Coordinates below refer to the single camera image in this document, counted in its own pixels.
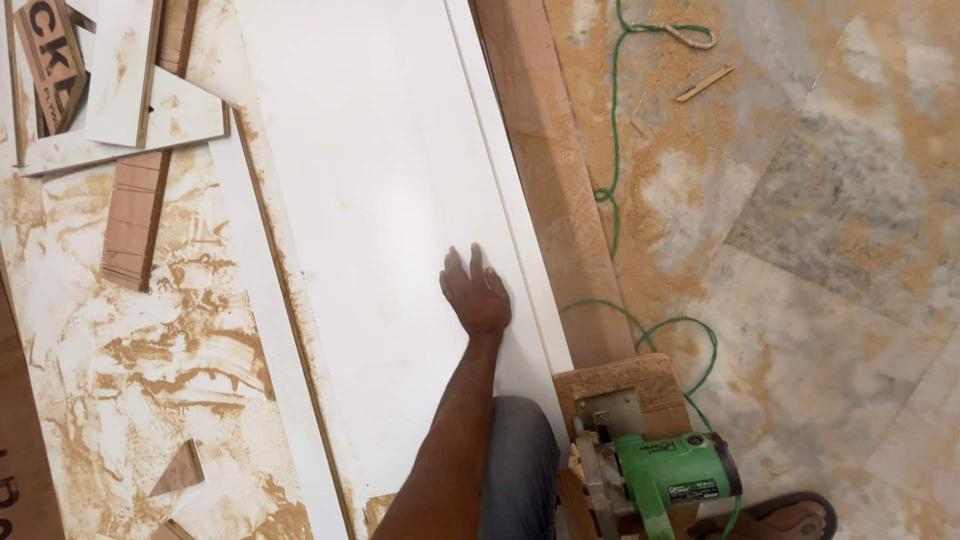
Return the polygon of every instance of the jeans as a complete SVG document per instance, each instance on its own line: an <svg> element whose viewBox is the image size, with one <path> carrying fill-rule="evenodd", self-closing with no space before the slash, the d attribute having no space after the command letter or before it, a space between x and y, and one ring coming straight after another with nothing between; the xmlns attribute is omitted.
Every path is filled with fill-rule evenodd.
<svg viewBox="0 0 960 540"><path fill-rule="evenodd" d="M560 450L540 406L493 398L478 540L553 540Z"/></svg>

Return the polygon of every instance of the white rope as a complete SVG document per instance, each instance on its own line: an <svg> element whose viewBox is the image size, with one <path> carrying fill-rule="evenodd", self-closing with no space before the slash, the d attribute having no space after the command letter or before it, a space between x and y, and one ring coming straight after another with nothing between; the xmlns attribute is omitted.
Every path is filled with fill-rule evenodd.
<svg viewBox="0 0 960 540"><path fill-rule="evenodd" d="M659 22L659 23L650 24L650 26L656 26L661 30L665 30L669 32L671 36L675 37L676 39L679 39L684 44L686 44L686 46L693 47L694 49L702 49L706 51L707 49L712 49L713 45L717 44L717 36L714 36L713 32L710 32L709 43L700 43L698 41L694 41L693 39L690 39L689 37L684 36L683 34L680 33L679 30L670 26L669 24L663 24ZM647 30L650 30L650 29L641 27L641 28L633 28L631 32L646 32Z"/></svg>

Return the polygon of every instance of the sandal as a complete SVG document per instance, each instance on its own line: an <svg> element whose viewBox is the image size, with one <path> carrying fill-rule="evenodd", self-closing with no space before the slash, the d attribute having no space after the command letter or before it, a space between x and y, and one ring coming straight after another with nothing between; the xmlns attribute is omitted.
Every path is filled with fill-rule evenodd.
<svg viewBox="0 0 960 540"><path fill-rule="evenodd" d="M776 530L762 522L777 510L797 503L819 504L827 515L821 518L809 512L789 530ZM706 518L690 529L689 535L697 540L712 540L723 533L732 514ZM751 506L740 511L727 540L830 540L837 530L837 513L827 499L816 493L793 493Z"/></svg>

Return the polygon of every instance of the hand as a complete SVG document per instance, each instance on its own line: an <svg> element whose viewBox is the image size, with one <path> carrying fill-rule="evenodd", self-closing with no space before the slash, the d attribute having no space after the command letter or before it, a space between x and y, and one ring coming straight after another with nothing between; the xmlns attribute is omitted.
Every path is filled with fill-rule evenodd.
<svg viewBox="0 0 960 540"><path fill-rule="evenodd" d="M480 246L473 244L470 251L470 275L467 276L457 250L450 248L440 273L440 289L467 335L502 337L513 316L510 295L492 268L487 268L485 276Z"/></svg>

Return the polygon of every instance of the green power cord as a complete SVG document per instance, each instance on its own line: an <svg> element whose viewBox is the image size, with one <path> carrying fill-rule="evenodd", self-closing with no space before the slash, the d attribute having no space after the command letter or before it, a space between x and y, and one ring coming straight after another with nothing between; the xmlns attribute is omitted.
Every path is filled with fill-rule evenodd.
<svg viewBox="0 0 960 540"><path fill-rule="evenodd" d="M610 187L597 187L593 190L593 200L597 203L606 203L610 202L613 206L613 242L611 243L610 248L610 259L613 260L616 257L616 248L620 240L620 206L616 203L616 197L614 193L616 191L617 182L620 180L620 135L616 127L616 90L617 90L617 61L620 58L620 44L623 43L624 37L627 34L635 33L639 31L657 31L665 30L662 25L655 24L630 24L623 18L623 9L621 6L621 0L616 0L616 16L620 21L620 27L623 29L623 33L620 34L620 37L616 40L616 45L613 47L613 73L612 73L612 105L610 112L611 125L613 127L613 182ZM702 32L708 36L713 35L713 32L704 26L699 26L695 24L674 24L670 25L676 30L694 30L696 32ZM560 310L560 313L572 309L577 306L583 306L586 304L602 304L607 307L612 307L617 311L623 313L630 319L630 322L634 324L640 330L640 338L634 343L634 349L639 348L640 344L644 341L650 346L650 350L654 353L658 352L657 346L654 345L652 334L658 329L662 328L665 325L679 323L683 321L688 321L696 323L704 328L707 331L707 336L709 336L710 344L713 346L713 353L710 355L710 364L707 366L707 370L704 372L703 376L700 377L700 380L691 388L684 392L684 398L686 402L697 411L697 414L700 416L700 420L704 423L704 426L708 431L713 431L713 426L710 425L710 421L707 419L707 416L704 414L700 407L693 401L693 393L696 392L701 386L707 382L707 378L710 376L710 373L713 371L713 365L716 363L717 359L717 336L713 332L713 329L707 326L706 323L694 319L692 317L674 317L672 319L667 319L662 323L659 323L653 326L649 331L643 328L643 325L634 317L634 315L627 309L618 306L617 304L610 302L609 300L601 300L596 298L587 298L579 302L574 302L569 306L564 307ZM730 531L733 529L733 526L736 524L736 518L740 513L740 496L737 495L733 501L733 515L730 520L727 522L726 528L724 528L723 533L720 535L719 540L726 540L727 535L730 534Z"/></svg>

